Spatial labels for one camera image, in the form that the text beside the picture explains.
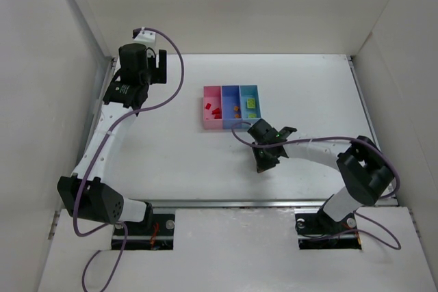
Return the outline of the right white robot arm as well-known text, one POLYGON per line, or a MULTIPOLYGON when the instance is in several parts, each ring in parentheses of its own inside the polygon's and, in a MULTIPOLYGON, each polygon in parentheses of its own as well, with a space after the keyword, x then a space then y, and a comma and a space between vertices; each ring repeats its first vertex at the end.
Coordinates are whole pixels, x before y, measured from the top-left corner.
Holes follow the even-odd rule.
POLYGON ((355 228, 354 212, 373 206, 396 179, 376 145, 367 137, 321 137, 288 141, 295 128, 276 130, 265 120, 249 129, 258 172, 274 168, 282 157, 302 159, 337 170, 344 186, 330 196, 316 213, 297 215, 298 234, 321 238, 355 228))

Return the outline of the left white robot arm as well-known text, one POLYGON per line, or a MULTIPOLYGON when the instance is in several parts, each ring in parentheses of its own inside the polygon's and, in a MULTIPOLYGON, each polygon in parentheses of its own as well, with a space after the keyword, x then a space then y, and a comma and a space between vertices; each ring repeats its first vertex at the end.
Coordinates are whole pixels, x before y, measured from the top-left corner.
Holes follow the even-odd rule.
POLYGON ((152 206, 122 196, 109 182, 109 170, 127 131, 148 97, 151 85, 167 82, 167 52, 139 43, 121 46, 120 68, 106 92, 88 147, 70 176, 57 190, 69 215, 103 224, 132 222, 149 227, 152 206))

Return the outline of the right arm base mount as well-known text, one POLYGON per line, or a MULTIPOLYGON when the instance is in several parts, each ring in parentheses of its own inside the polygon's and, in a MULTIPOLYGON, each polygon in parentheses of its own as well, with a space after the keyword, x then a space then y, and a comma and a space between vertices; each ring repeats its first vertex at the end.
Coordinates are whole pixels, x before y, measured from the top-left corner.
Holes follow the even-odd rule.
POLYGON ((295 229, 301 250, 360 250, 353 213, 340 222, 321 213, 296 213, 295 229))

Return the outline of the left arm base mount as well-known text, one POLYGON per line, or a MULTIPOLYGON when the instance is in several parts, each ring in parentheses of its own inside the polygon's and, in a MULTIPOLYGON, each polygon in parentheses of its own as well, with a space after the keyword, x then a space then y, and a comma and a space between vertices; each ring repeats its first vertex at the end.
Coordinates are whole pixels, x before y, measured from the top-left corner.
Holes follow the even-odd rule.
POLYGON ((164 251, 173 250, 175 214, 158 213, 152 216, 149 226, 127 222, 128 235, 125 250, 164 251))

